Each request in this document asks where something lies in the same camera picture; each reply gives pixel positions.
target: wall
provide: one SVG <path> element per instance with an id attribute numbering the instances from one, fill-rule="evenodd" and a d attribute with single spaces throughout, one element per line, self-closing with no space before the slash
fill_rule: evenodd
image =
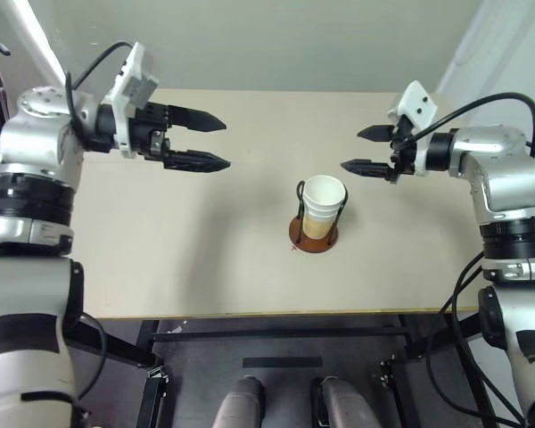
<path id="1" fill-rule="evenodd" d="M 37 50 L 30 45 L 30 37 L 24 35 L 21 25 L 14 22 L 13 4 L 11 0 L 0 0 L 0 42 L 12 52 L 12 56 L 7 57 L 0 54 L 0 72 L 11 108 L 25 90 L 56 83 L 46 64 L 39 60 Z"/>
<path id="2" fill-rule="evenodd" d="M 165 88 L 433 90 L 479 0 L 30 0 L 75 75 L 110 43 L 146 44 Z M 104 94 L 125 53 L 88 80 Z"/>
<path id="3" fill-rule="evenodd" d="M 515 91 L 535 100 L 535 0 L 484 1 L 442 79 L 439 92 L 458 107 L 485 95 Z M 471 125 L 507 124 L 531 138 L 531 116 L 515 101 L 493 103 L 466 117 Z M 473 354 L 490 379 L 517 404 L 505 353 L 483 339 Z M 499 416 L 505 408 L 493 398 Z"/>

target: black wire cup holder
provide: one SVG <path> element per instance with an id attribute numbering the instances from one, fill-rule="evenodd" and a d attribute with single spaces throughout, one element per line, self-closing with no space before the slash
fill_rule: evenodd
<path id="1" fill-rule="evenodd" d="M 297 211 L 297 216 L 292 219 L 291 224 L 289 225 L 289 237 L 292 240 L 293 244 L 296 245 L 301 250 L 307 252 L 323 252 L 332 248 L 337 242 L 339 237 L 339 229 L 337 228 L 337 223 L 341 217 L 342 211 L 345 208 L 347 200 L 349 199 L 349 192 L 347 192 L 347 187 L 345 187 L 345 198 L 342 200 L 339 210 L 337 212 L 337 217 L 335 217 L 334 222 L 331 224 L 331 228 L 326 236 L 321 239 L 312 239 L 305 235 L 303 232 L 303 219 L 305 217 L 305 203 L 303 202 L 303 187 L 305 186 L 305 181 L 301 180 L 297 184 L 295 193 L 297 194 L 297 199 L 299 199 L 300 206 Z"/>

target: white paper cup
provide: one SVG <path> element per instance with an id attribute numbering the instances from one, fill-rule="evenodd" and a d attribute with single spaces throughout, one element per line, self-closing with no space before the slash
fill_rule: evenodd
<path id="1" fill-rule="evenodd" d="M 303 187 L 303 233 L 311 239 L 323 239 L 329 233 L 345 199 L 345 186 L 331 176 L 313 176 Z"/>

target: light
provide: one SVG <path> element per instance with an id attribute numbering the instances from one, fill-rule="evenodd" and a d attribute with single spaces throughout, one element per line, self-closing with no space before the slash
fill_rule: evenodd
<path id="1" fill-rule="evenodd" d="M 29 5 L 28 0 L 5 0 L 0 5 L 8 18 L 13 19 L 13 28 L 18 33 L 22 43 L 30 50 L 33 58 L 38 59 L 38 67 L 44 72 L 52 85 L 61 85 L 65 81 L 62 65 L 50 47 L 44 29 L 37 21 L 37 17 Z"/>

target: gray floor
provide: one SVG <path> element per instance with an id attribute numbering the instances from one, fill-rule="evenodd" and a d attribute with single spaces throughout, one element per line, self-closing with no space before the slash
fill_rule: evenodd
<path id="1" fill-rule="evenodd" d="M 425 319 L 420 324 L 429 322 Z M 167 321 L 161 331 L 186 331 L 281 328 L 314 326 L 393 325 L 395 317 L 287 317 Z M 104 321 L 108 333 L 134 342 L 140 321 Z M 263 428 L 310 428 L 309 384 L 314 377 L 338 375 L 350 381 L 368 400 L 384 427 L 399 427 L 399 419 L 390 391 L 378 376 L 378 361 L 388 358 L 404 344 L 399 337 L 365 338 L 286 338 L 233 339 L 205 342 L 158 343 L 155 351 L 165 359 L 172 373 L 168 395 L 160 415 L 160 428 L 210 427 L 218 406 L 232 385 L 244 375 L 254 375 L 267 392 L 267 413 Z M 78 384 L 87 382 L 98 357 L 72 351 Z M 323 366 L 304 368 L 242 369 L 249 357 L 321 357 Z M 473 399 L 453 350 L 443 351 L 434 359 L 442 386 L 461 404 L 472 407 Z M 424 428 L 482 426 L 479 421 L 447 407 L 436 395 L 426 376 L 424 363 L 407 365 L 407 375 Z M 103 428 L 136 426 L 145 371 L 108 361 L 98 384 L 84 399 L 91 410 L 94 425 Z"/>

